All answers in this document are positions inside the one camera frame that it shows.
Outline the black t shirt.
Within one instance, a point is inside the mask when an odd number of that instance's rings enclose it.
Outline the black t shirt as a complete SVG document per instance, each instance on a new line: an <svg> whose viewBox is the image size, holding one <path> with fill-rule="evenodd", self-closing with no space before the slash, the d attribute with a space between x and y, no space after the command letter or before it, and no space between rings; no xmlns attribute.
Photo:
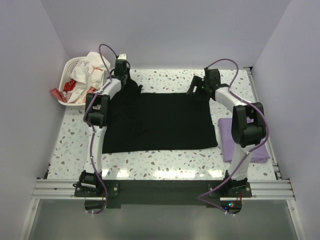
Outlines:
<svg viewBox="0 0 320 240"><path fill-rule="evenodd" d="M111 99L102 153L218 146L208 98L141 90L132 80Z"/></svg>

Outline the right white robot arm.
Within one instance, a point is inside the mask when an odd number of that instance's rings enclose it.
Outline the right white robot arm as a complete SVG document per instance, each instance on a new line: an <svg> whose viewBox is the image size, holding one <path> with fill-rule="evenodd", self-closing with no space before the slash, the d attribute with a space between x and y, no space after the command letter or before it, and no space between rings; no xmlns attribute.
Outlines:
<svg viewBox="0 0 320 240"><path fill-rule="evenodd" d="M221 83L220 71L208 67L204 68L204 77L192 78L187 94L211 98L232 113L231 136L235 150L231 164L223 182L209 193L230 197L238 195L247 187L248 169L254 150L267 138L263 105L237 96L228 84Z"/></svg>

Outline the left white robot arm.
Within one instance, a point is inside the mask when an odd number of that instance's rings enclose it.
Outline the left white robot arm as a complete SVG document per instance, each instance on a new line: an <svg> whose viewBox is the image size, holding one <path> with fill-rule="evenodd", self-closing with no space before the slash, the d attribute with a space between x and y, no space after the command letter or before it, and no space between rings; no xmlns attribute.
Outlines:
<svg viewBox="0 0 320 240"><path fill-rule="evenodd" d="M127 55L121 54L115 61L113 74L102 85L97 93L86 95L83 120L91 130L86 163L79 177L79 186L86 187L92 196L99 196L104 190L102 183L102 150L107 131L109 105L111 99L126 85L130 79L131 65Z"/></svg>

